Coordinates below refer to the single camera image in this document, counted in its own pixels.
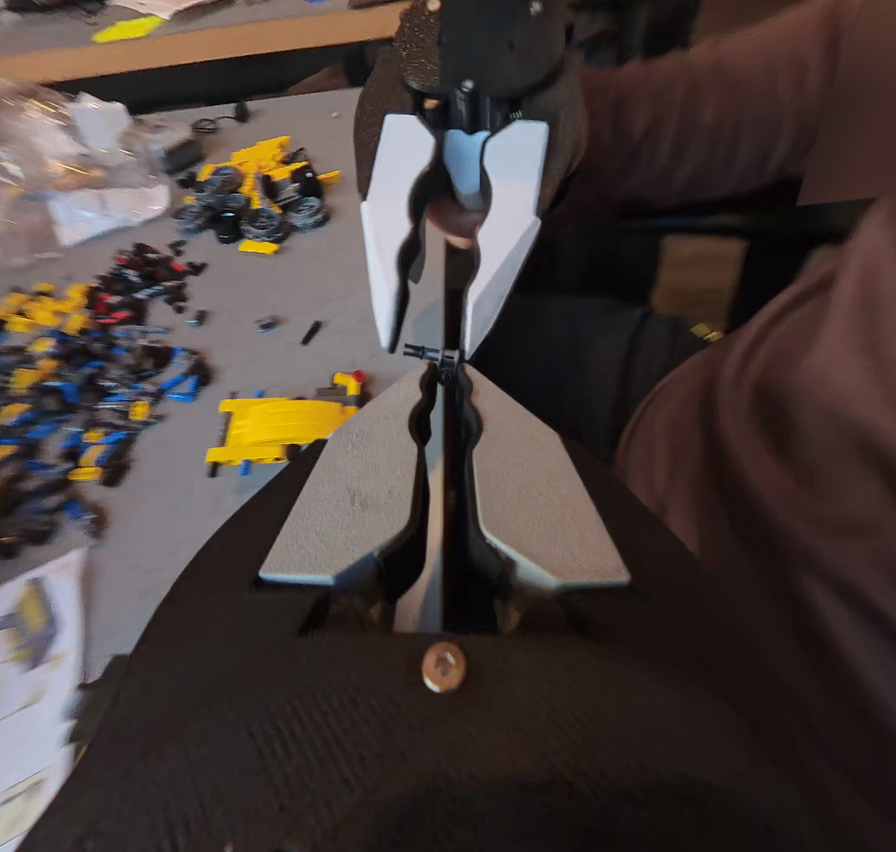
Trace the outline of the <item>grey connector with black pins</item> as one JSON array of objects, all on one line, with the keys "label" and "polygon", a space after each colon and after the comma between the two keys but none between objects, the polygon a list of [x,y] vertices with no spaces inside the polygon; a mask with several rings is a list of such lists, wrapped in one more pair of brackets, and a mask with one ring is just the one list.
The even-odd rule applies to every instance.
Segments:
[{"label": "grey connector with black pins", "polygon": [[447,348],[405,343],[402,354],[433,365],[437,381],[442,386],[449,386],[454,382],[461,363],[459,351]]}]

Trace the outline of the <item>grey desk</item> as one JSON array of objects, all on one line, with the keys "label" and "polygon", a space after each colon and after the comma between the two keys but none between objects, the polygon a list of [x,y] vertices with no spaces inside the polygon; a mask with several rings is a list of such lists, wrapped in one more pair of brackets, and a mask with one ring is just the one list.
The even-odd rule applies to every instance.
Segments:
[{"label": "grey desk", "polygon": [[[353,122],[360,91],[265,99],[249,106],[243,125],[223,120],[206,138],[212,160],[265,139],[289,136],[319,172],[338,170],[330,187],[329,223],[291,236],[273,256],[241,253],[212,232],[187,241],[185,259],[208,263],[189,283],[185,316],[152,307],[152,324],[204,354],[212,380],[194,402],[168,401],[164,420],[143,432],[126,479],[115,488],[85,486],[106,514],[106,532],[92,540],[63,521],[48,544],[2,560],[2,583],[75,549],[85,549],[84,678],[98,677],[112,656],[133,649],[141,631],[190,559],[247,500],[290,461],[252,466],[241,476],[223,466],[206,474],[207,450],[218,444],[229,397],[310,398],[337,372],[361,370],[370,396],[406,373],[412,361],[381,350],[368,291],[355,179]],[[185,320],[209,311],[204,326]],[[260,333],[255,320],[281,319]],[[323,327],[308,346],[300,339],[314,320]]]}]

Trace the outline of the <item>plastic bag with white label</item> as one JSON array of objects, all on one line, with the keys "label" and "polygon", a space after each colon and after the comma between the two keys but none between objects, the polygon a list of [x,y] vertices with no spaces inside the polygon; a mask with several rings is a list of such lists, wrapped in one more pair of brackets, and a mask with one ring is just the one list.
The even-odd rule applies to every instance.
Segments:
[{"label": "plastic bag with white label", "polygon": [[47,207],[57,241],[71,248],[163,217],[170,202],[169,186],[158,184],[58,193],[48,200]]}]

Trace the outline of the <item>clear plastic bag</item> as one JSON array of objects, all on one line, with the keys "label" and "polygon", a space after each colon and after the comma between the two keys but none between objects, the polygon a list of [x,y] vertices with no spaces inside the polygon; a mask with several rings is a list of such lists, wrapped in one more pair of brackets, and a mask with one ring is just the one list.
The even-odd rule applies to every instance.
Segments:
[{"label": "clear plastic bag", "polygon": [[168,185],[127,107],[2,79],[1,267],[21,268],[69,248],[47,202],[83,189]]}]

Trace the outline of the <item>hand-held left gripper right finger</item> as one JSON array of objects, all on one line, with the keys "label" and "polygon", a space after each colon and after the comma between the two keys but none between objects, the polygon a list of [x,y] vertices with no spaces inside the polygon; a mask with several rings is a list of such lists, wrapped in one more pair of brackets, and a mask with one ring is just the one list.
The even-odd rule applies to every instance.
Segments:
[{"label": "hand-held left gripper right finger", "polygon": [[632,576],[561,437],[462,367],[473,526],[498,575],[537,598],[617,590]]}]

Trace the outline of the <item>wooden edged background table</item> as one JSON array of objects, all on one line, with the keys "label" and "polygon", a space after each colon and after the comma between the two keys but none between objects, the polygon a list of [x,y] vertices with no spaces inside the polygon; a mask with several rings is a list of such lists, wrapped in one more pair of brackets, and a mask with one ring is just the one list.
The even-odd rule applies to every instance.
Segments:
[{"label": "wooden edged background table", "polygon": [[2,23],[2,77],[58,84],[229,58],[319,49],[391,37],[411,0],[352,8],[350,0],[231,0],[171,18],[148,35],[96,42],[95,34],[135,19],[110,5],[15,15]]}]

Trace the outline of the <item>pile of small loose bricks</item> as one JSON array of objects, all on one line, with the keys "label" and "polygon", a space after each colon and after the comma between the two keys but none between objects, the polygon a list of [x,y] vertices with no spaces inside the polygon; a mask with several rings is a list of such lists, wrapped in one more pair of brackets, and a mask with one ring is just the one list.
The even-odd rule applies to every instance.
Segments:
[{"label": "pile of small loose bricks", "polygon": [[101,539],[106,514],[84,487],[121,485],[160,408],[210,385],[204,354],[150,321],[156,304],[186,315],[189,283],[208,267],[186,246],[136,242],[88,282],[2,292],[2,560],[50,543],[63,521]]}]

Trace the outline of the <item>heap of wheels and beams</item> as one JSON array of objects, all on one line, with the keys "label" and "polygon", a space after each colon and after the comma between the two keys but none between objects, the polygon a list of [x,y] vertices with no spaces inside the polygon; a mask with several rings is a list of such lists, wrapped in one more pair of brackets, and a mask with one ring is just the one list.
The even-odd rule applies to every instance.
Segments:
[{"label": "heap of wheels and beams", "polygon": [[289,136],[273,137],[186,174],[180,180],[185,195],[172,216],[185,236],[212,232],[224,245],[248,239],[282,246],[328,224],[327,193],[341,179],[338,170],[318,172]]}]

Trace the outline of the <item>person's black trousers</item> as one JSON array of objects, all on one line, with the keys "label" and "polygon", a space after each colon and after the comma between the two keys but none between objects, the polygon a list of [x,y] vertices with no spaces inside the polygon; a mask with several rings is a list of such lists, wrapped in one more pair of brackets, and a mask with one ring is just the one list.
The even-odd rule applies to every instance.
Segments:
[{"label": "person's black trousers", "polygon": [[647,395],[708,345],[682,320],[646,305],[515,293],[471,363],[555,432],[610,464]]}]

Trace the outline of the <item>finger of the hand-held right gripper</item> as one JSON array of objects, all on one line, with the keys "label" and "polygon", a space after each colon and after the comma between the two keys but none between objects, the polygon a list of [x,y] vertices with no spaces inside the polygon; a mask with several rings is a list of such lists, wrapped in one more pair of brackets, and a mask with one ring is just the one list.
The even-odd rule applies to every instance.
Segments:
[{"label": "finger of the hand-held right gripper", "polygon": [[537,213],[549,127],[517,120],[485,142],[487,215],[476,233],[478,264],[464,305],[462,351],[467,360],[497,321],[537,235]]},{"label": "finger of the hand-held right gripper", "polygon": [[408,281],[400,262],[415,227],[411,198],[434,150],[434,136],[418,116],[387,114],[360,206],[375,326],[382,349],[389,353],[397,347],[406,305]]}]

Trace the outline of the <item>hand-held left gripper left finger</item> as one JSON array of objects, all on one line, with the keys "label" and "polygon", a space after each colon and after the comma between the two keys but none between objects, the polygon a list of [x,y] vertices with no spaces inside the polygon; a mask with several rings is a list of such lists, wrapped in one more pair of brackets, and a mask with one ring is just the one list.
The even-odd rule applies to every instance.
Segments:
[{"label": "hand-held left gripper left finger", "polygon": [[259,570],[265,584],[394,607],[427,550],[433,365],[404,374],[330,435]]}]

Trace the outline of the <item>person's right hand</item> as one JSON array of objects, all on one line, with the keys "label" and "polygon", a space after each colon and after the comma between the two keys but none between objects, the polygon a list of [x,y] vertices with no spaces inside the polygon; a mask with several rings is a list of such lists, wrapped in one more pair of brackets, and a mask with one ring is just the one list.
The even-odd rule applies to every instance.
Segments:
[{"label": "person's right hand", "polygon": [[427,205],[426,217],[454,248],[469,251],[476,245],[476,235],[487,211],[465,208],[452,195],[440,193]]}]

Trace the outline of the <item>open instruction booklet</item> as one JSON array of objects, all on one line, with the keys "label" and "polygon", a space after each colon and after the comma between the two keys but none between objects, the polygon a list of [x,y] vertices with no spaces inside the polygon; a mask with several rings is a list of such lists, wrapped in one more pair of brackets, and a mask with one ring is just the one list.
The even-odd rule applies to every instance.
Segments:
[{"label": "open instruction booklet", "polygon": [[2,584],[1,849],[16,850],[72,772],[84,678],[85,549]]}]

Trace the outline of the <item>yellow grey toy hood assembly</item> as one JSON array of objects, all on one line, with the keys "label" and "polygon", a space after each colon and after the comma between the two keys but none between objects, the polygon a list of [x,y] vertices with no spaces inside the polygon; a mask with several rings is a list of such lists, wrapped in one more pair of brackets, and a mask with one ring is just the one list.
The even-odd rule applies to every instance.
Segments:
[{"label": "yellow grey toy hood assembly", "polygon": [[325,441],[361,408],[366,375],[361,370],[335,373],[328,387],[313,398],[225,398],[218,444],[207,450],[206,474],[216,477],[223,466],[236,466],[241,476],[253,465],[279,465],[311,443]]}]

